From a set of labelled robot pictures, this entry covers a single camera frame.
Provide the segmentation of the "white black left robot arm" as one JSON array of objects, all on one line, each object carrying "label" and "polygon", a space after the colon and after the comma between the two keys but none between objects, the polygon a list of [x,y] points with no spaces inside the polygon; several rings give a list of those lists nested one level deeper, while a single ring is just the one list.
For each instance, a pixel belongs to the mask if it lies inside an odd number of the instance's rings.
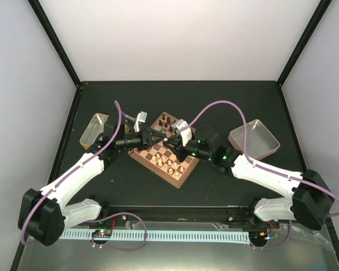
[{"label": "white black left robot arm", "polygon": [[166,134],[149,127],[126,133],[125,125],[107,126],[99,133],[85,154],[66,173],[39,190],[29,189],[22,198],[18,228],[21,243],[26,237],[45,246],[55,243],[62,233],[78,224],[94,221],[104,225],[110,211],[93,198],[76,204],[69,201],[93,178],[106,170],[121,150],[145,150],[164,140]]}]

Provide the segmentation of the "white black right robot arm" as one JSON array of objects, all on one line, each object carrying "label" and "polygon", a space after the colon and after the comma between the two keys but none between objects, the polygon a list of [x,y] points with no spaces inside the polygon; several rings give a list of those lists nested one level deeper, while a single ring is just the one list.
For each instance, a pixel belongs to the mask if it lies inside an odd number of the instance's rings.
[{"label": "white black right robot arm", "polygon": [[253,228],[271,220],[294,220],[301,225],[320,230],[329,215],[334,200],[321,175],[308,169],[304,173],[284,169],[247,158],[245,154],[223,145],[209,126],[196,132],[186,129],[163,141],[179,161],[188,157],[207,161],[218,172],[253,182],[278,193],[274,199],[254,199],[245,214]]}]

